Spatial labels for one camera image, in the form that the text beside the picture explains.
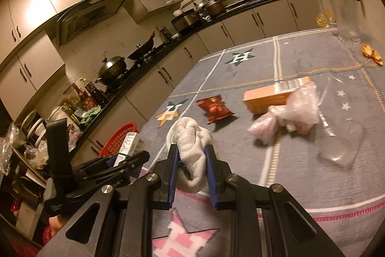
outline black countertop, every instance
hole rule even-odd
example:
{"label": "black countertop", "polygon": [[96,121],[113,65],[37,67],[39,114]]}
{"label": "black countertop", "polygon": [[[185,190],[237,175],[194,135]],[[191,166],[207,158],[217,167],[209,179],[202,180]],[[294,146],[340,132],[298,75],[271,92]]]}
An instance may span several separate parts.
{"label": "black countertop", "polygon": [[180,44],[182,44],[185,40],[187,40],[190,36],[194,35],[195,33],[199,32],[200,30],[210,26],[214,25],[215,23],[218,23],[226,18],[229,18],[231,16],[235,16],[236,14],[239,14],[243,11],[249,10],[251,8],[268,4],[270,2],[275,2],[277,0],[254,0],[247,2],[246,4],[243,4],[239,7],[236,7],[228,12],[225,12],[218,16],[217,18],[209,21],[204,22],[199,27],[196,27],[194,30],[192,30],[190,33],[186,35],[181,35],[177,39],[172,40],[171,42],[167,44],[160,45],[156,48],[157,54],[155,57],[149,61],[148,63],[142,65],[140,68],[135,69],[131,72],[130,76],[127,78],[125,83],[122,84],[122,86],[118,89],[116,94],[111,98],[110,102],[105,106],[105,108],[97,115],[97,117],[89,124],[89,126],[86,128],[84,133],[79,137],[76,147],[70,152],[70,158],[72,159],[75,154],[78,152],[84,141],[88,138],[88,136],[91,134],[91,132],[98,126],[98,124],[103,120],[103,118],[108,114],[108,112],[114,107],[118,101],[141,79],[143,78],[148,71],[150,71],[154,66],[157,65],[163,58],[165,58],[168,54],[170,54],[175,48],[177,48]]}

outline metal screw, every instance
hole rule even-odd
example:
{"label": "metal screw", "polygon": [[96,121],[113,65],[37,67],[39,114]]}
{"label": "metal screw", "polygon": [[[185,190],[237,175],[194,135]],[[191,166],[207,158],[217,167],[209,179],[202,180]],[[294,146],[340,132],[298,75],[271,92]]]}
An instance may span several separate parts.
{"label": "metal screw", "polygon": [[112,185],[104,185],[104,186],[102,186],[102,192],[104,194],[108,194],[108,193],[112,192],[113,189],[114,188],[112,187]]}
{"label": "metal screw", "polygon": [[280,185],[280,184],[273,184],[271,186],[271,189],[275,192],[275,193],[281,193],[283,191],[283,186]]}
{"label": "metal screw", "polygon": [[239,176],[235,173],[230,173],[228,176],[227,176],[227,180],[231,181],[231,182],[235,182],[239,179]]}
{"label": "metal screw", "polygon": [[156,173],[149,173],[146,176],[147,181],[155,181],[158,178]]}

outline red basket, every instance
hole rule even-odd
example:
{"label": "red basket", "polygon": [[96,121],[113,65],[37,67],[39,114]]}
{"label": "red basket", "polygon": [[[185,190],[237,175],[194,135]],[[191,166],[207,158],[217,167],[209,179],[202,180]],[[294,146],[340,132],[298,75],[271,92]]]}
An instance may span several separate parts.
{"label": "red basket", "polygon": [[128,132],[138,132],[135,122],[129,122],[120,128],[106,143],[100,151],[99,156],[107,157],[116,155],[123,144],[124,138]]}

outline orange box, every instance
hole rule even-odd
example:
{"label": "orange box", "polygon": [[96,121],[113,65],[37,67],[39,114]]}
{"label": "orange box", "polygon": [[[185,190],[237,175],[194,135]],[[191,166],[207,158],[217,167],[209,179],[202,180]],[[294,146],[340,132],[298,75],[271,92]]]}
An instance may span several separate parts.
{"label": "orange box", "polygon": [[309,77],[276,82],[255,90],[246,91],[243,102],[252,113],[266,113],[271,105],[285,105],[289,95],[300,86],[309,83]]}

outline range hood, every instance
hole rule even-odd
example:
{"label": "range hood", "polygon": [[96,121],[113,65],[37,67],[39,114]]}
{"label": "range hood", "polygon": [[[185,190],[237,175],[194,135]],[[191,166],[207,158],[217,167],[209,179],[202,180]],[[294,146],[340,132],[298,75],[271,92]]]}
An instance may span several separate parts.
{"label": "range hood", "polygon": [[125,0],[83,0],[72,6],[56,23],[57,47],[112,17],[124,2]]}

